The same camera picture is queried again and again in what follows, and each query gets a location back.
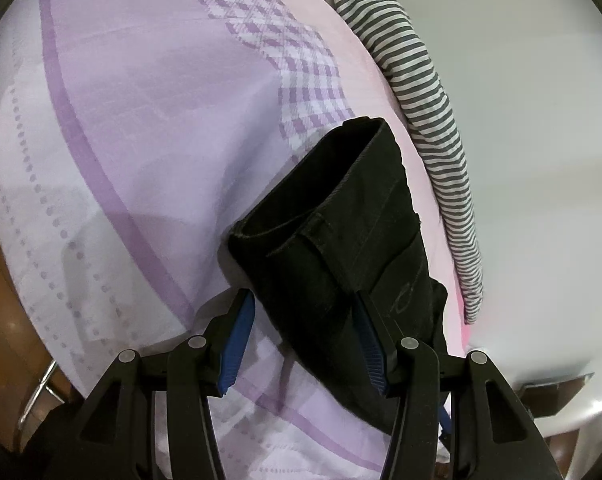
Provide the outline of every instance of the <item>blue gripper pad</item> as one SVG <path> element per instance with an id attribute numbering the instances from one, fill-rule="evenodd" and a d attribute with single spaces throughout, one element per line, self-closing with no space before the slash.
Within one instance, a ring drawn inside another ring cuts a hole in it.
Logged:
<path id="1" fill-rule="evenodd" d="M 363 350 L 363 356 L 366 360 L 367 375 L 370 377 L 370 382 L 379 393 L 385 395 L 388 390 L 388 382 L 386 378 L 386 361 L 383 354 L 383 348 L 376 335 L 376 331 L 367 315 L 366 308 L 361 302 L 358 295 L 354 300 L 352 308 L 352 321 L 354 330 L 358 335 L 358 341 Z"/>
<path id="2" fill-rule="evenodd" d="M 254 295 L 250 292 L 245 296 L 236 321 L 230 332 L 221 354 L 221 372 L 216 383 L 219 393 L 225 395 L 228 388 L 236 382 L 236 376 L 241 367 L 241 360 L 248 345 L 252 324 L 254 323 Z"/>

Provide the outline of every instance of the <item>wooden floor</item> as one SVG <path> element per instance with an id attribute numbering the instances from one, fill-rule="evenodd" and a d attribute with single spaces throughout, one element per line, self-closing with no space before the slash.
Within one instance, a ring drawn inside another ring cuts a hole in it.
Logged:
<path id="1" fill-rule="evenodd" d="M 8 449 L 21 444 L 15 442 L 17 420 L 50 361 L 50 354 L 19 303 L 0 247 L 0 443 Z M 52 377 L 52 386 L 62 396 L 70 395 L 70 383 L 60 371 Z M 51 394 L 43 392 L 26 421 L 24 438 L 57 403 Z"/>

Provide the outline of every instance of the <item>silver screw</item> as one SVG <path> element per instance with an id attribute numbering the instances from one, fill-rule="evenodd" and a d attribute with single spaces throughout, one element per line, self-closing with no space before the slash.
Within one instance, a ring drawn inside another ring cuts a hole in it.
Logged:
<path id="1" fill-rule="evenodd" d="M 408 350 L 415 350 L 418 348 L 418 341 L 413 337 L 404 337 L 401 339 L 401 346 Z"/>
<path id="2" fill-rule="evenodd" d="M 478 365 L 484 365 L 488 362 L 488 357 L 483 352 L 472 352 L 470 359 Z"/>
<path id="3" fill-rule="evenodd" d="M 195 335 L 188 340 L 188 345 L 190 345 L 190 348 L 203 348 L 206 343 L 206 338 L 204 338 L 202 335 Z"/>
<path id="4" fill-rule="evenodd" d="M 122 363 L 129 363 L 130 361 L 134 361 L 135 357 L 136 357 L 136 352 L 134 352 L 134 350 L 123 350 L 118 355 L 118 360 L 121 361 Z"/>

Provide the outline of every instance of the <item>pink fabric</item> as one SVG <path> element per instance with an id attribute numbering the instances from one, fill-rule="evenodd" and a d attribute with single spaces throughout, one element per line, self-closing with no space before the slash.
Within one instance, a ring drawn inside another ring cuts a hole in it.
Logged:
<path id="1" fill-rule="evenodd" d="M 448 291 L 444 317 L 448 349 L 450 354 L 464 356 L 470 327 L 463 322 L 463 299 L 446 233 L 430 179 L 408 135 L 392 89 L 363 44 L 324 0 L 282 1 L 297 20 L 315 28 L 332 51 L 341 87 L 355 115 L 383 117 L 392 128 L 401 149 L 414 210 L 421 218 L 430 275 L 443 283 Z"/>

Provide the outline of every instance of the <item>striped fabric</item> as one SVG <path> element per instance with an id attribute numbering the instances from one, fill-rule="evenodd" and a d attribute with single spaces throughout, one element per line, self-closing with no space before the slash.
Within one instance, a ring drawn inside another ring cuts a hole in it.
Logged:
<path id="1" fill-rule="evenodd" d="M 396 0 L 327 1 L 365 45 L 401 104 L 444 220 L 465 322 L 473 323 L 483 284 L 470 181 L 452 106 L 428 51 Z"/>

